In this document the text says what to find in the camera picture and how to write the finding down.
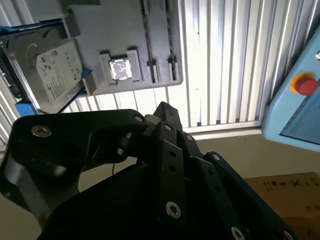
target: red emergency stop button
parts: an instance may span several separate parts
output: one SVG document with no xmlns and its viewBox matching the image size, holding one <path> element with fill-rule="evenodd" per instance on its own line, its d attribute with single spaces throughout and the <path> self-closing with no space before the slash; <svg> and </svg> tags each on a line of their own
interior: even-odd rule
<svg viewBox="0 0 320 240">
<path fill-rule="evenodd" d="M 312 77 L 303 76 L 299 78 L 294 85 L 294 89 L 298 94 L 303 96 L 312 95 L 318 88 L 318 82 Z"/>
</svg>

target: cardboard box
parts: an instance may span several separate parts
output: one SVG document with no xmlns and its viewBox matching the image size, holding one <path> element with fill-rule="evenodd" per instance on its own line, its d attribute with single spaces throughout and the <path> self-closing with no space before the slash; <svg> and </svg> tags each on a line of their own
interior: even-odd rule
<svg viewBox="0 0 320 240">
<path fill-rule="evenodd" d="M 320 178 L 316 173 L 255 177 L 245 181 L 300 240 L 320 240 Z"/>
</svg>

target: mounting hole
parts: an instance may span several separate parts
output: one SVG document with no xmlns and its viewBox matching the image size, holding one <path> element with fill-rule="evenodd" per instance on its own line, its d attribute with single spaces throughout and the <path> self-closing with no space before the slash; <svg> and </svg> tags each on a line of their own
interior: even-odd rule
<svg viewBox="0 0 320 240">
<path fill-rule="evenodd" d="M 245 240 L 245 236 L 243 233 L 240 231 L 239 228 L 233 226 L 231 227 L 231 232 L 235 240 Z"/>
<path fill-rule="evenodd" d="M 170 155 L 171 157 L 174 157 L 174 158 L 177 156 L 173 151 L 170 152 Z"/>
<path fill-rule="evenodd" d="M 214 160 L 216 160 L 216 161 L 219 161 L 219 160 L 220 160 L 220 157 L 219 157 L 218 155 L 213 154 L 212 156 L 213 156 Z"/>
<path fill-rule="evenodd" d="M 193 137 L 190 136 L 189 134 L 186 136 L 186 138 L 187 138 L 189 141 L 193 141 L 193 140 L 194 140 Z"/>
<path fill-rule="evenodd" d="M 136 115 L 134 118 L 135 118 L 135 120 L 137 120 L 138 122 L 143 122 L 143 121 L 144 121 L 143 118 L 140 117 L 140 116 L 138 116 L 138 115 Z"/>
<path fill-rule="evenodd" d="M 216 191 L 217 193 L 221 193 L 221 188 L 220 188 L 220 187 L 215 186 L 214 189 L 215 189 L 215 191 Z"/>
<path fill-rule="evenodd" d="M 59 149 L 60 155 L 67 159 L 77 159 L 81 156 L 81 149 L 73 143 L 63 143 Z"/>
<path fill-rule="evenodd" d="M 291 234 L 290 234 L 289 232 L 284 231 L 284 235 L 286 236 L 286 238 L 287 238 L 288 240 L 294 240 L 294 238 L 291 236 Z"/>
<path fill-rule="evenodd" d="M 176 167 L 173 165 L 169 165 L 169 169 L 171 172 L 175 173 L 177 171 Z"/>
<path fill-rule="evenodd" d="M 42 125 L 36 125 L 31 128 L 32 135 L 38 137 L 38 138 L 47 138 L 50 137 L 52 132 L 49 127 L 42 126 Z"/>
<path fill-rule="evenodd" d="M 172 127 L 170 127 L 168 124 L 165 124 L 164 126 L 165 126 L 165 128 L 168 129 L 169 131 L 172 130 Z"/>
</svg>

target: hard disk drive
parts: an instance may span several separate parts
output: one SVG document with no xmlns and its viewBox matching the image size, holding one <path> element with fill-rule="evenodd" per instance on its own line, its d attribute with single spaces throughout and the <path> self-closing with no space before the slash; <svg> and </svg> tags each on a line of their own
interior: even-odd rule
<svg viewBox="0 0 320 240">
<path fill-rule="evenodd" d="M 81 59 L 63 24 L 8 32 L 0 45 L 8 86 L 37 113 L 59 112 L 84 88 Z"/>
</svg>

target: white corrugated wall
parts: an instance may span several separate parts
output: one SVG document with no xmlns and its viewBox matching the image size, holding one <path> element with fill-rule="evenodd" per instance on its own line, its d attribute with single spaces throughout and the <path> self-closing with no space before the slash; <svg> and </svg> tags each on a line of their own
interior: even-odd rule
<svg viewBox="0 0 320 240">
<path fill-rule="evenodd" d="M 179 3 L 182 85 L 81 97 L 65 112 L 135 109 L 145 115 L 164 101 L 179 110 L 184 130 L 196 139 L 258 133 L 267 104 L 319 25 L 320 0 Z M 0 100 L 3 145 L 18 113 L 4 84 Z"/>
</svg>

